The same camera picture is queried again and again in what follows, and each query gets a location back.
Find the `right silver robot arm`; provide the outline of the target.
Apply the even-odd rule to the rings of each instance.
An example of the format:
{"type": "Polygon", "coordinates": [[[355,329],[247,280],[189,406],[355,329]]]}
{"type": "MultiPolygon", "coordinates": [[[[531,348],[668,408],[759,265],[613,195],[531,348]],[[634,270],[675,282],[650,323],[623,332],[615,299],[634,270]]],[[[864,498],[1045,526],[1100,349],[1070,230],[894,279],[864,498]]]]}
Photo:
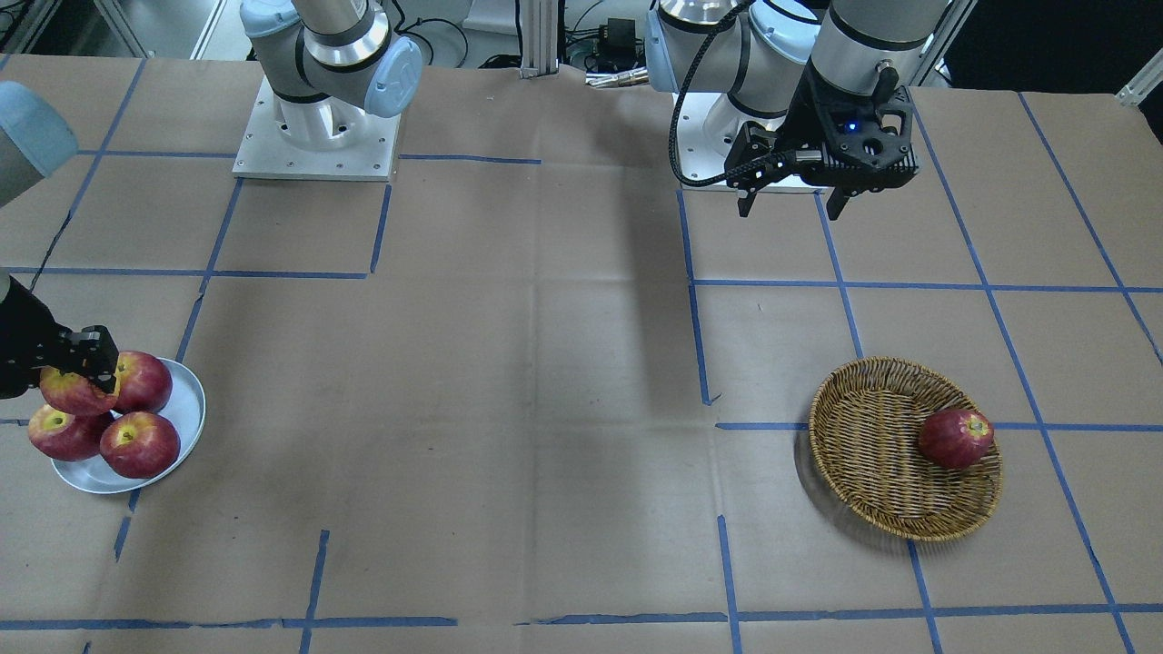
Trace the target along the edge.
{"type": "MultiPolygon", "coordinates": [[[[265,182],[386,182],[421,49],[377,1],[244,1],[241,24],[264,71],[233,173],[265,182]]],[[[45,367],[114,386],[116,347],[101,326],[70,330],[3,272],[3,398],[45,367]]]]}

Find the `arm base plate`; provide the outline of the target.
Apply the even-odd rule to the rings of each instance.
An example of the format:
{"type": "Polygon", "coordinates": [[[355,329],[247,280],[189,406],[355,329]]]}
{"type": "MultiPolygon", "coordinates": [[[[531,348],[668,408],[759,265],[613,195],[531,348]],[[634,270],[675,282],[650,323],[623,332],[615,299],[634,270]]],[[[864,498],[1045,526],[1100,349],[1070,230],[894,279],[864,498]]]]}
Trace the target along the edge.
{"type": "Polygon", "coordinates": [[[725,93],[688,93],[682,104],[677,125],[678,161],[682,175],[688,179],[707,179],[725,173],[725,161],[732,141],[745,121],[755,121],[768,130],[784,123],[785,115],[756,118],[741,112],[725,93]]]}
{"type": "Polygon", "coordinates": [[[391,182],[402,119],[324,98],[291,104],[261,81],[233,175],[262,182],[391,182]]]}

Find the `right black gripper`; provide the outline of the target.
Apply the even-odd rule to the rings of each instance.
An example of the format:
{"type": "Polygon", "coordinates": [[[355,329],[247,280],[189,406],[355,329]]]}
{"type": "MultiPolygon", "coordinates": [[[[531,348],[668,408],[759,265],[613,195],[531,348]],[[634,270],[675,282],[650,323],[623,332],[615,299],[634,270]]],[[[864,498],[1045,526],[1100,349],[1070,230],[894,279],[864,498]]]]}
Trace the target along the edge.
{"type": "Polygon", "coordinates": [[[104,392],[114,390],[119,348],[104,324],[70,330],[8,272],[1,296],[1,398],[38,386],[45,367],[83,376],[104,392]]]}

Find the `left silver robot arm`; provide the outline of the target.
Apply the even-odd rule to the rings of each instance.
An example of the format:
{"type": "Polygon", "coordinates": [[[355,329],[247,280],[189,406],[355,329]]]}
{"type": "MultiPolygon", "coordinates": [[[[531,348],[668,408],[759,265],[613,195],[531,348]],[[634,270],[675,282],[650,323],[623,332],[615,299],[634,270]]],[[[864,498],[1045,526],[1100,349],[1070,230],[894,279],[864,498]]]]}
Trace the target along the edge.
{"type": "Polygon", "coordinates": [[[675,98],[668,158],[682,185],[722,183],[747,216],[794,177],[830,192],[828,219],[865,192],[918,175],[909,79],[946,1],[655,1],[647,15],[651,87],[675,98]],[[691,93],[716,95],[725,144],[714,173],[682,168],[691,93]]]}

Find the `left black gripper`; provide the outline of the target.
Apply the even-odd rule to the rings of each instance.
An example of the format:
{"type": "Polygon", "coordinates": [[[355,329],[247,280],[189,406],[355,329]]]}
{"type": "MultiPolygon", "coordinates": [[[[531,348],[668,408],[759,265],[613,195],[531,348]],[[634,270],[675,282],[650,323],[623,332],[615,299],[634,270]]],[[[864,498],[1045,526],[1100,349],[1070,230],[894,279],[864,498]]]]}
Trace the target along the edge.
{"type": "Polygon", "coordinates": [[[806,69],[780,128],[745,121],[725,162],[726,184],[739,190],[747,219],[759,189],[797,175],[832,187],[827,219],[839,220],[856,192],[899,189],[916,175],[914,104],[894,69],[873,69],[872,90],[851,93],[806,69]]]}

